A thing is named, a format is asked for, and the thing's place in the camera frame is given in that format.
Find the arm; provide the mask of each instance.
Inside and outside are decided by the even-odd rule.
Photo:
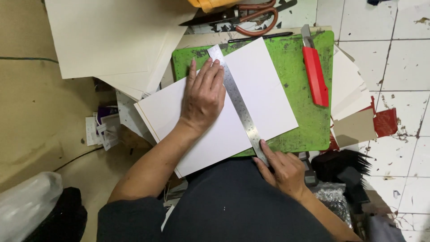
[[[191,61],[181,116],[173,130],[142,156],[117,183],[108,203],[157,197],[187,150],[215,122],[224,107],[224,69],[209,58],[196,75]]]
[[[320,202],[304,184],[305,167],[292,153],[273,153],[264,140],[261,148],[267,156],[275,174],[272,174],[262,160],[253,158],[263,178],[272,186],[290,195],[304,206],[340,242],[361,241],[358,235],[338,216]]]

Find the bubble wrap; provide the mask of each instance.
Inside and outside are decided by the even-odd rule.
[[[316,187],[310,188],[310,190],[316,198],[352,229],[350,210],[347,200],[343,195],[346,190],[345,184],[320,182]]]

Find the person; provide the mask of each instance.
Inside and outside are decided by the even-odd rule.
[[[174,129],[118,182],[98,213],[98,241],[360,241],[304,184],[292,153],[261,147],[258,158],[227,159],[188,175],[188,188],[168,218],[157,196],[181,157],[219,116],[224,69],[209,58],[196,74],[193,58]]]

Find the dark shirt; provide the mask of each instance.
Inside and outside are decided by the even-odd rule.
[[[188,177],[163,232],[162,201],[121,200],[99,211],[97,241],[334,241],[308,210],[268,184],[250,159],[224,161]]]

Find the orange bag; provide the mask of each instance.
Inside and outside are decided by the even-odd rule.
[[[239,0],[188,0],[194,7],[202,8],[204,12],[210,12],[216,7],[232,4]]]

